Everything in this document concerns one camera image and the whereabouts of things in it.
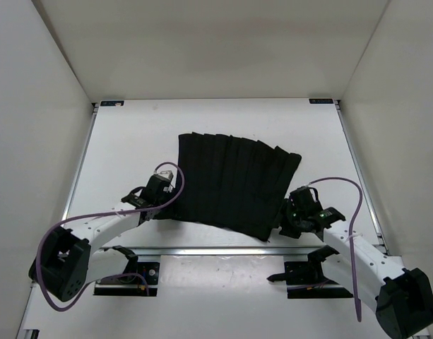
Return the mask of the black pleated skirt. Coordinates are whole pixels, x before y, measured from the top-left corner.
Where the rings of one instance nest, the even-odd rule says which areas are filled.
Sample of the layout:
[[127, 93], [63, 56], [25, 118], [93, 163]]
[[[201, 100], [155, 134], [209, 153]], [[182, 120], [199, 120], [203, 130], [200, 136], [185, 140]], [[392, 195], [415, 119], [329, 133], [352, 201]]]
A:
[[222, 134], [179, 135], [180, 197], [160, 219], [199, 222], [265, 242], [302, 157], [262, 141]]

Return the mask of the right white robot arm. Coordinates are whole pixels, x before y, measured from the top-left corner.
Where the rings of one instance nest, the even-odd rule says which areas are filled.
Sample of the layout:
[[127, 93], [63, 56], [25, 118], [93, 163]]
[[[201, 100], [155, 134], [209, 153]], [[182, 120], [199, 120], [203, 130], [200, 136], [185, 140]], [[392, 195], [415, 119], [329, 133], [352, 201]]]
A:
[[316, 287], [330, 280], [368, 306], [390, 338], [409, 338], [432, 325], [433, 293], [427, 275], [382, 253], [345, 221], [335, 208], [322, 207], [315, 188], [291, 192], [280, 210], [280, 234], [298, 238], [310, 233], [324, 245], [269, 281]]

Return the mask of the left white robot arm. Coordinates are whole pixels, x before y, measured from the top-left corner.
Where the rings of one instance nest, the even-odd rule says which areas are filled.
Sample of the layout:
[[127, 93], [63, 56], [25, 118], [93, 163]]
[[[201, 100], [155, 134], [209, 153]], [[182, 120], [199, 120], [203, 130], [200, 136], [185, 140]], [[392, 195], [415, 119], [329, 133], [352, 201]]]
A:
[[154, 173], [145, 187], [137, 187], [108, 213], [72, 217], [52, 227], [42, 238], [28, 275], [47, 301], [73, 304], [96, 280], [115, 276], [130, 281], [138, 276], [135, 253], [107, 243], [152, 220], [168, 201], [173, 173]]

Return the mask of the left blue corner sticker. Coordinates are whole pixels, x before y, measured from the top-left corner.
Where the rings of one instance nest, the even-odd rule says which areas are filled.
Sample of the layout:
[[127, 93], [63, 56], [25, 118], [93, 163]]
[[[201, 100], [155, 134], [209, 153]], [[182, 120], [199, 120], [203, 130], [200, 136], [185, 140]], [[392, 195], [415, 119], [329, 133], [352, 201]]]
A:
[[123, 100], [103, 100], [100, 102], [101, 107], [121, 107], [123, 105]]

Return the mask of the blue corner sticker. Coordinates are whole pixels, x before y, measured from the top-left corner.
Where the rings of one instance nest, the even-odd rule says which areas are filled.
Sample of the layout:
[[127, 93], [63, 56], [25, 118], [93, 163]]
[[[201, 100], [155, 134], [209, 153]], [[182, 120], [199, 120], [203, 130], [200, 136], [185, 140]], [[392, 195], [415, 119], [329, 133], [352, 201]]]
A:
[[330, 98], [309, 98], [311, 105], [332, 105], [333, 100]]
[[121, 107], [123, 105], [123, 100], [103, 100], [100, 102], [101, 107]]

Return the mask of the right blue corner sticker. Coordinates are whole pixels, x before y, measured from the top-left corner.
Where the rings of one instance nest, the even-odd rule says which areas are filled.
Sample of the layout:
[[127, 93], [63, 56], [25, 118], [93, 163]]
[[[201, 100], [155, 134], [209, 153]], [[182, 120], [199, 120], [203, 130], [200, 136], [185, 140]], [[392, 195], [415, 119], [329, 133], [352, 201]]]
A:
[[309, 98], [311, 105], [332, 105], [333, 100], [330, 98]]

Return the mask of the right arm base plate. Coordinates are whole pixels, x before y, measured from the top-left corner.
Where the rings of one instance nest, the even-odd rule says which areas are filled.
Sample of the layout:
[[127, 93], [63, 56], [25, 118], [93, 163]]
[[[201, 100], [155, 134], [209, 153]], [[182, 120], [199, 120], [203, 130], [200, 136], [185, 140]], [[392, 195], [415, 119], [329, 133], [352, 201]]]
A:
[[288, 299], [350, 299], [352, 294], [329, 280], [308, 261], [285, 261], [284, 271], [267, 277], [270, 283], [286, 282]]

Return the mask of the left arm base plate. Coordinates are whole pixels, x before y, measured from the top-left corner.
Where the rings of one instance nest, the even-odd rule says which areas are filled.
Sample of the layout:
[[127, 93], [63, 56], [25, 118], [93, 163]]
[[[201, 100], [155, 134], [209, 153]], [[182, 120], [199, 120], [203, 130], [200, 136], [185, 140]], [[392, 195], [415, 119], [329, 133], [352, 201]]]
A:
[[135, 275], [105, 278], [94, 284], [93, 294], [102, 297], [156, 297], [160, 280], [160, 257], [139, 256], [137, 269], [144, 281]]

